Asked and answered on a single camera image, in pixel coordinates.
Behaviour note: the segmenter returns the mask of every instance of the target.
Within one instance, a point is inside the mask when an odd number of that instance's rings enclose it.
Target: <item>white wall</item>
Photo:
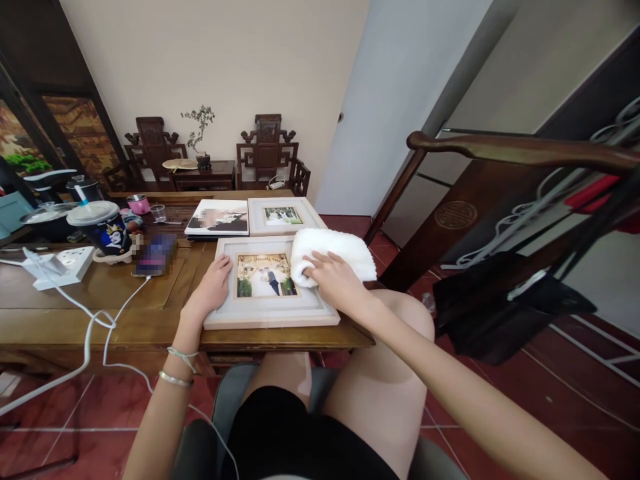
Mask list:
[[[314,200],[364,26],[368,0],[61,0],[113,126],[210,105],[201,148],[234,159],[256,113],[281,113],[311,170]]]
[[[375,213],[490,4],[371,1],[318,212]]]
[[[635,0],[523,0],[447,125],[536,132],[638,21]]]

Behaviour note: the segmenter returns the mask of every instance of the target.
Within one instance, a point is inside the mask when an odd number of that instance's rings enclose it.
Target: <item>smartphone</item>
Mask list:
[[[178,236],[174,233],[158,233],[144,245],[142,253],[131,273],[134,277],[155,277],[167,272],[176,250]]]

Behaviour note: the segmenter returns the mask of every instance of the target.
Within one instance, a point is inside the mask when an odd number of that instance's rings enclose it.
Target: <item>black bag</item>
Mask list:
[[[620,222],[621,215],[638,196],[639,186],[640,167],[610,190],[602,192],[514,248],[496,253],[464,272],[434,284],[433,294],[438,312],[435,319],[437,335],[447,334],[457,355],[499,365],[514,356],[556,317],[595,312],[597,309],[592,302],[566,286],[562,280],[596,240]],[[491,288],[504,269],[517,266],[524,260],[519,250],[567,216],[610,192],[607,202],[579,225],[581,235],[578,242],[568,248],[548,271],[536,273],[527,282],[509,291],[496,292]],[[562,274],[558,279],[555,278],[563,266]],[[473,312],[464,315],[456,313],[456,310],[459,311],[456,306],[472,297],[477,298],[478,292],[483,290],[487,291],[487,298]]]

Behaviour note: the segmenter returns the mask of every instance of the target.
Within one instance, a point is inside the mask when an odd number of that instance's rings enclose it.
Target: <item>side table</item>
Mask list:
[[[236,190],[235,160],[212,161],[209,170],[176,170],[169,178],[177,191]]]

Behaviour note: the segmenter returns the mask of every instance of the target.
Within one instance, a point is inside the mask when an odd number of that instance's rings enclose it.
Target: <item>red tile floor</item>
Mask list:
[[[361,237],[370,224],[367,217],[324,215],[323,219],[329,228]],[[380,275],[398,249],[379,233],[371,252]],[[410,288],[410,294],[421,299],[441,276],[441,270],[433,269]],[[557,324],[565,331],[579,328],[572,319],[563,319]],[[584,339],[587,343],[599,341],[593,336]],[[446,338],[436,343],[453,354]],[[602,347],[602,355],[608,353],[608,348]],[[324,365],[338,368],[348,358],[346,352],[320,356]],[[557,332],[545,330],[499,367],[466,357],[458,360],[556,432],[612,480],[640,478],[638,430],[632,430],[601,410],[639,426],[640,391]],[[218,382],[218,378],[197,378],[191,403],[210,414]],[[19,389],[28,388],[26,383],[19,386]],[[0,433],[0,477],[79,452],[74,466],[39,478],[120,478],[149,396],[144,380],[138,375],[82,375],[37,397],[11,414],[12,418],[3,418],[4,423],[20,421],[20,428]],[[187,422],[196,416],[189,411]],[[421,434],[436,442],[472,480],[515,478],[486,455],[430,395],[427,395]]]

